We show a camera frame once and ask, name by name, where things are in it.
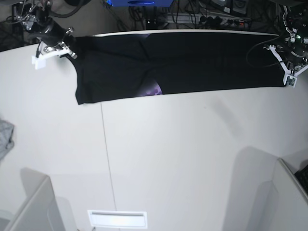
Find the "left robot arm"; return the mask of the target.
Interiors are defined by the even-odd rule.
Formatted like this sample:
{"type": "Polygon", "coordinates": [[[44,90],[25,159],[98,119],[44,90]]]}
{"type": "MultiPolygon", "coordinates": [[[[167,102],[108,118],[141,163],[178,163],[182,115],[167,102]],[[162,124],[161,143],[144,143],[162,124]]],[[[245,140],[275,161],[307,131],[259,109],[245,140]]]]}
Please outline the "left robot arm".
{"type": "Polygon", "coordinates": [[[275,0],[282,11],[285,59],[294,66],[308,64],[308,2],[275,0]]]}

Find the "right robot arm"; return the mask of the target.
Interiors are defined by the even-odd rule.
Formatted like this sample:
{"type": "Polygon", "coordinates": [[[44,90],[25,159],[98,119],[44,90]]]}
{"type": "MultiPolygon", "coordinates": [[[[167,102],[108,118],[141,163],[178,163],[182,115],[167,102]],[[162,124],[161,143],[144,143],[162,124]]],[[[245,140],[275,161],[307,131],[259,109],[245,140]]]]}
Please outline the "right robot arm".
{"type": "Polygon", "coordinates": [[[28,39],[39,39],[49,47],[57,47],[64,43],[67,46],[74,41],[73,28],[61,27],[54,18],[66,19],[76,14],[88,0],[66,0],[74,9],[69,13],[56,13],[52,10],[52,0],[21,0],[22,6],[9,16],[5,22],[20,24],[29,33],[28,39]]]}

